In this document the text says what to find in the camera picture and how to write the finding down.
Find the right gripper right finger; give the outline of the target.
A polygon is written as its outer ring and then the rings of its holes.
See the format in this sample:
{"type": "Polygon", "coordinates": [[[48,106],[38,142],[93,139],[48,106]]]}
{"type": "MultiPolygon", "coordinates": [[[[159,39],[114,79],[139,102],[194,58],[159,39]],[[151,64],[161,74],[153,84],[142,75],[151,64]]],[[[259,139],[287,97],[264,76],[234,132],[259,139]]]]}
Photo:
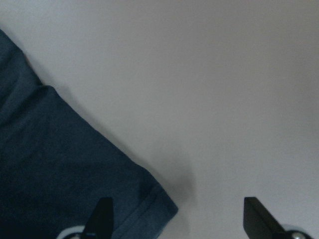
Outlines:
{"type": "Polygon", "coordinates": [[[249,239],[288,239],[288,233],[256,197],[244,198],[243,228],[249,239]]]}

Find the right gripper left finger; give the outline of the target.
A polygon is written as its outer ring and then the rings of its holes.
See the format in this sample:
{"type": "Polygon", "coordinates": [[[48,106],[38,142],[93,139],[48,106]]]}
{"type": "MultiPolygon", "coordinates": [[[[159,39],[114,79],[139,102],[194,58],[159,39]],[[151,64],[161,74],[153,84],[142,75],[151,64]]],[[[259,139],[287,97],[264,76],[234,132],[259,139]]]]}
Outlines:
{"type": "Polygon", "coordinates": [[[85,239],[110,239],[114,229],[113,199],[101,198],[84,228],[85,239]]]}

